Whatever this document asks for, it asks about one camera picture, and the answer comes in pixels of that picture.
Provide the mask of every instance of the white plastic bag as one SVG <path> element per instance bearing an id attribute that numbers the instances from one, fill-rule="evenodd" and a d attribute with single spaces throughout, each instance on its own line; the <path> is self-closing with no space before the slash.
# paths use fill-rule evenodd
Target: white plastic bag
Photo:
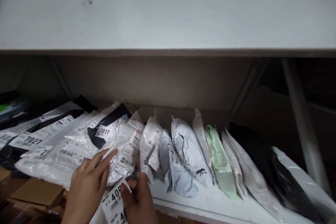
<path id="1" fill-rule="evenodd" d="M 236 184 L 238 194 L 241 196 L 242 199 L 244 199 L 247 196 L 247 188 L 244 183 L 243 173 L 241 171 L 238 158 L 230 147 L 230 140 L 228 138 L 229 137 L 227 136 L 227 134 L 222 131 L 222 143 L 233 171 L 234 182 Z"/>
<path id="2" fill-rule="evenodd" d="M 278 221 L 285 222 L 283 209 L 273 190 L 268 186 L 264 176 L 260 173 L 250 156 L 242 146 L 226 131 L 228 140 L 238 156 L 239 164 L 243 172 L 246 187 L 268 212 Z"/>
<path id="3" fill-rule="evenodd" d="M 162 133 L 163 128 L 154 117 L 150 116 L 140 139 L 140 162 L 141 172 L 147 175 L 147 179 L 151 184 L 153 182 L 153 173 L 150 166 L 148 165 L 148 159 L 150 158 L 154 147 L 158 143 Z"/>
<path id="4" fill-rule="evenodd" d="M 196 197 L 198 194 L 198 187 L 194 184 L 194 178 L 192 175 L 182 165 L 168 132 L 164 132 L 162 134 L 160 141 L 163 146 L 165 146 L 165 148 L 161 149 L 161 151 L 168 151 L 169 155 L 170 173 L 167 172 L 165 176 L 166 191 L 170 192 L 171 189 L 173 189 L 183 197 Z"/>
<path id="5" fill-rule="evenodd" d="M 328 224 L 336 223 L 336 204 L 316 182 L 277 147 L 272 147 L 279 161 L 289 170 L 308 198 Z"/>
<path id="6" fill-rule="evenodd" d="M 192 128 L 185 121 L 174 117 L 171 128 L 173 143 L 182 164 L 202 185 L 207 187 L 212 184 L 211 171 Z"/>
<path id="7" fill-rule="evenodd" d="M 198 139 L 199 145 L 202 149 L 204 158 L 205 158 L 205 162 L 207 163 L 211 175 L 212 175 L 212 182 L 215 186 L 218 186 L 217 181 L 216 181 L 216 176 L 215 176 L 215 172 L 213 171 L 212 168 L 212 153 L 208 148 L 208 144 L 206 143 L 206 139 L 205 139 L 205 132 L 204 132 L 204 126 L 203 126 L 203 121 L 202 121 L 202 116 L 200 111 L 195 108 L 195 118 L 192 122 L 192 128 L 195 132 L 195 135 Z"/>
<path id="8" fill-rule="evenodd" d="M 131 176 L 138 162 L 140 132 L 123 120 L 119 122 L 117 132 L 117 136 L 102 147 L 102 150 L 110 149 L 103 159 L 118 149 L 118 153 L 110 161 L 107 186 L 113 186 L 121 178 Z"/>

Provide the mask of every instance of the barcode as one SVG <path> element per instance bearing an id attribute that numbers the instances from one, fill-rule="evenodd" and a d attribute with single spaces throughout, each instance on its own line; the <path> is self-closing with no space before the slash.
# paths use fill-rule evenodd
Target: barcode
<path id="1" fill-rule="evenodd" d="M 60 152 L 67 155 L 67 156 L 73 156 L 74 155 L 72 152 L 69 152 L 69 151 L 64 150 L 64 149 L 60 150 Z"/>
<path id="2" fill-rule="evenodd" d="M 119 196 L 115 202 L 110 206 L 110 210 L 113 211 L 113 209 L 118 205 L 119 201 L 121 200 L 121 197 Z"/>
<path id="3" fill-rule="evenodd" d="M 37 164 L 37 162 L 35 162 L 35 161 L 24 161 L 23 164 L 24 165 L 30 165 L 30 164 L 35 165 L 35 164 Z"/>
<path id="4" fill-rule="evenodd" d="M 15 143 L 20 144 L 20 145 L 23 145 L 23 146 L 31 146 L 30 143 L 22 142 L 22 141 L 19 141 L 19 140 L 16 141 Z"/>

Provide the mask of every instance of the finger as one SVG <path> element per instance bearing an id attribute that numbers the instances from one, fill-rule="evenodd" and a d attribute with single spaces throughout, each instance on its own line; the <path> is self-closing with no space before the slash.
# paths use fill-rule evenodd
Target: finger
<path id="1" fill-rule="evenodd" d="M 84 159 L 83 162 L 81 163 L 81 165 L 78 167 L 78 172 L 81 173 L 81 172 L 85 171 L 85 169 L 89 165 L 90 161 L 91 161 L 91 159 Z"/>
<path id="2" fill-rule="evenodd" d="M 100 185 L 99 185 L 99 191 L 100 193 L 104 193 L 105 189 L 106 189 L 106 185 L 107 185 L 107 179 L 109 177 L 109 166 L 106 167 L 106 169 L 103 171 L 102 175 L 101 175 L 101 179 L 100 179 Z"/>
<path id="3" fill-rule="evenodd" d="M 121 184 L 120 186 L 120 194 L 122 201 L 124 202 L 124 207 L 126 209 L 126 215 L 131 216 L 131 209 L 137 205 L 134 196 L 131 194 L 126 185 Z"/>
<path id="4" fill-rule="evenodd" d="M 103 151 L 98 152 L 91 160 L 91 162 L 89 163 L 89 165 L 87 166 L 86 170 L 92 171 L 93 169 L 96 168 L 96 166 L 99 164 L 100 160 L 102 159 L 102 157 L 106 154 L 106 152 L 108 152 L 109 149 L 105 149 Z"/>
<path id="5" fill-rule="evenodd" d="M 135 178 L 130 178 L 127 180 L 127 184 L 131 188 L 131 190 L 135 190 L 138 185 L 138 180 Z"/>
<path id="6" fill-rule="evenodd" d="M 104 158 L 99 165 L 92 171 L 95 176 L 100 176 L 102 172 L 110 165 L 111 159 L 118 153 L 118 149 L 112 151 L 106 158 Z"/>

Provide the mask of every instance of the torn plastic bag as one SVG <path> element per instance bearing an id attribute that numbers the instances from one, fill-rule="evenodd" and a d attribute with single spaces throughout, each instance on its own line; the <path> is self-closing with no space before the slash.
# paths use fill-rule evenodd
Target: torn plastic bag
<path id="1" fill-rule="evenodd" d="M 212 184 L 211 171 L 192 128 L 185 121 L 174 117 L 171 128 L 173 143 L 182 164 L 202 185 L 207 187 Z"/>
<path id="2" fill-rule="evenodd" d="M 326 223 L 336 223 L 336 204 L 316 182 L 284 152 L 272 147 L 278 160 L 289 170 Z"/>
<path id="3" fill-rule="evenodd" d="M 91 138 L 92 143 L 99 149 L 117 133 L 117 127 L 120 120 L 125 122 L 132 115 L 122 103 L 107 116 L 105 116 L 95 128 L 88 128 L 88 134 Z"/>
<path id="4" fill-rule="evenodd" d="M 140 162 L 141 172 L 147 175 L 147 179 L 151 184 L 153 182 L 153 172 L 148 165 L 148 159 L 152 155 L 162 133 L 163 128 L 154 117 L 150 116 L 140 139 Z"/>
<path id="5" fill-rule="evenodd" d="M 247 188 L 244 183 L 243 173 L 241 171 L 237 155 L 235 154 L 233 147 L 230 145 L 230 141 L 228 140 L 228 138 L 229 137 L 227 136 L 227 134 L 223 131 L 222 132 L 223 147 L 228 156 L 232 168 L 234 182 L 236 184 L 238 194 L 241 196 L 242 199 L 244 199 L 244 197 L 247 196 Z"/>
<path id="6" fill-rule="evenodd" d="M 227 132 L 227 135 L 230 145 L 232 145 L 238 157 L 246 187 L 260 205 L 270 212 L 278 221 L 285 222 L 282 205 L 272 188 L 267 185 L 264 176 L 243 147 L 240 146 L 229 132 Z"/>
<path id="7" fill-rule="evenodd" d="M 132 117 L 128 120 L 127 124 L 131 125 L 133 128 L 135 128 L 137 131 L 139 131 L 141 134 L 143 133 L 145 129 L 145 125 L 142 122 L 138 111 L 136 111 Z"/>
<path id="8" fill-rule="evenodd" d="M 159 153 L 160 162 L 162 167 L 162 173 L 164 175 L 164 186 L 167 193 L 170 193 L 173 188 L 172 184 L 172 173 L 170 170 L 170 157 L 169 157 L 169 147 L 173 144 L 172 138 L 170 137 L 170 130 L 164 129 L 162 136 L 159 139 Z"/>
<path id="9" fill-rule="evenodd" d="M 148 159 L 148 164 L 154 171 L 156 171 L 156 174 L 158 175 L 159 179 L 164 181 L 165 176 L 164 176 L 162 168 L 161 168 L 159 144 L 160 144 L 160 141 L 158 141 L 156 143 L 156 145 L 154 147 L 154 150 L 151 154 L 151 157 Z"/>
<path id="10" fill-rule="evenodd" d="M 215 172 L 213 171 L 213 168 L 212 168 L 212 159 L 211 159 L 212 153 L 210 152 L 207 141 L 205 139 L 205 132 L 204 132 L 202 116 L 201 116 L 200 111 L 197 108 L 195 108 L 195 118 L 194 118 L 194 121 L 192 122 L 192 128 L 195 132 L 199 145 L 202 149 L 205 162 L 207 163 L 210 169 L 210 172 L 212 175 L 212 182 L 215 186 L 218 186 L 217 181 L 216 181 Z"/>
<path id="11" fill-rule="evenodd" d="M 205 139 L 212 151 L 212 167 L 216 175 L 219 188 L 231 199 L 237 197 L 235 179 L 233 177 L 229 159 L 225 153 L 217 130 L 211 125 L 204 128 Z"/>
<path id="12" fill-rule="evenodd" d="M 187 171 L 187 169 L 182 165 L 179 155 L 174 147 L 173 141 L 169 136 L 169 133 L 166 132 L 162 134 L 161 141 L 164 146 L 164 150 L 168 149 L 169 154 L 169 167 L 170 167 L 170 175 L 171 175 L 171 185 L 169 173 L 166 173 L 165 177 L 165 188 L 167 192 L 171 190 L 171 188 L 186 198 L 195 198 L 198 194 L 198 187 L 194 183 L 194 178 Z"/>
<path id="13" fill-rule="evenodd" d="M 284 206 L 315 223 L 324 223 L 306 193 L 255 131 L 230 122 L 230 134 L 250 155 Z"/>
<path id="14" fill-rule="evenodd" d="M 109 149 L 106 158 L 113 150 L 118 153 L 110 161 L 107 186 L 113 186 L 121 178 L 132 175 L 137 166 L 141 134 L 124 120 L 119 122 L 117 135 L 106 142 L 102 149 Z"/>

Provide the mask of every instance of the package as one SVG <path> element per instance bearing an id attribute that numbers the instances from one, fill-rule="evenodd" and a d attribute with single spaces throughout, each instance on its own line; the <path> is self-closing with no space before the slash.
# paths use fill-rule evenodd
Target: package
<path id="1" fill-rule="evenodd" d="M 163 148 L 161 148 L 161 155 L 165 155 L 165 151 L 168 151 L 169 155 L 169 170 L 165 174 L 165 189 L 170 192 L 172 189 L 186 198 L 194 198 L 198 194 L 198 187 L 194 183 L 194 178 L 182 165 L 180 158 L 177 154 L 172 139 L 167 131 L 163 132 L 160 138 Z"/>
<path id="2" fill-rule="evenodd" d="M 164 175 L 164 187 L 167 193 L 170 193 L 173 188 L 169 157 L 169 147 L 172 144 L 173 142 L 170 137 L 170 130 L 164 129 L 162 136 L 159 139 L 159 154 L 162 173 Z"/>
<path id="3" fill-rule="evenodd" d="M 272 147 L 278 160 L 283 164 L 295 178 L 304 192 L 307 194 L 315 209 L 324 219 L 325 223 L 336 223 L 336 204 L 328 194 L 316 184 L 316 182 L 284 152 L 277 147 Z"/>
<path id="4" fill-rule="evenodd" d="M 162 168 L 161 168 L 161 161 L 160 161 L 160 150 L 159 150 L 159 144 L 160 141 L 158 141 L 153 149 L 153 152 L 148 159 L 148 165 L 156 171 L 156 174 L 158 175 L 159 179 L 162 181 L 165 180 L 165 176 L 163 174 Z"/>
<path id="5" fill-rule="evenodd" d="M 238 157 L 236 153 L 233 151 L 233 147 L 230 145 L 230 141 L 228 139 L 229 137 L 227 134 L 223 131 L 222 132 L 222 144 L 224 147 L 224 150 L 228 156 L 233 176 L 234 176 L 234 182 L 236 184 L 237 192 L 241 196 L 242 199 L 244 199 L 247 196 L 247 188 L 244 183 L 243 173 L 241 171 Z"/>
<path id="6" fill-rule="evenodd" d="M 151 184 L 153 182 L 153 172 L 148 165 L 148 159 L 152 155 L 162 133 L 163 128 L 154 117 L 150 116 L 140 139 L 140 162 L 141 172 L 147 175 L 147 179 Z"/>
<path id="7" fill-rule="evenodd" d="M 100 203 L 106 222 L 110 224 L 127 224 L 126 211 L 120 194 L 121 184 L 124 184 L 131 192 L 128 183 L 123 178 L 106 196 L 103 196 Z"/>
<path id="8" fill-rule="evenodd" d="M 204 128 L 204 131 L 209 150 L 212 151 L 212 167 L 215 172 L 219 188 L 225 192 L 229 198 L 235 199 L 237 196 L 235 179 L 233 178 L 231 165 L 221 140 L 219 139 L 217 130 L 211 125 L 207 125 Z"/>
<path id="9" fill-rule="evenodd" d="M 271 147 L 255 131 L 230 122 L 230 134 L 250 155 L 284 206 L 315 223 L 324 223 L 306 193 L 280 163 Z"/>
<path id="10" fill-rule="evenodd" d="M 228 141 L 236 153 L 241 170 L 244 176 L 244 182 L 257 202 L 270 212 L 278 221 L 285 222 L 283 209 L 277 196 L 265 181 L 250 156 L 240 146 L 240 144 L 227 132 Z"/>
<path id="11" fill-rule="evenodd" d="M 63 199 L 61 186 L 36 178 L 29 179 L 8 198 L 13 203 L 23 203 L 40 210 L 51 209 Z"/>
<path id="12" fill-rule="evenodd" d="M 182 164 L 205 187 L 213 184 L 210 169 L 192 128 L 185 121 L 174 117 L 171 128 L 173 144 Z"/>
<path id="13" fill-rule="evenodd" d="M 92 143 L 101 149 L 102 146 L 117 133 L 117 127 L 120 120 L 128 122 L 132 115 L 122 103 L 116 109 L 105 116 L 95 128 L 88 128 L 88 134 Z"/>
<path id="14" fill-rule="evenodd" d="M 218 186 L 217 181 L 216 181 L 215 172 L 213 171 L 213 168 L 212 168 L 212 153 L 209 150 L 207 141 L 205 139 L 205 132 L 204 132 L 202 116 L 201 116 L 200 111 L 197 108 L 195 108 L 195 118 L 194 118 L 194 121 L 192 122 L 192 128 L 195 132 L 199 145 L 202 149 L 205 162 L 207 163 L 210 169 L 210 172 L 212 175 L 212 182 L 215 186 Z"/>
<path id="15" fill-rule="evenodd" d="M 102 149 L 109 149 L 106 158 L 113 150 L 118 153 L 110 161 L 107 186 L 113 186 L 121 178 L 131 176 L 137 166 L 141 134 L 123 120 L 117 127 L 117 136 L 106 142 Z"/>

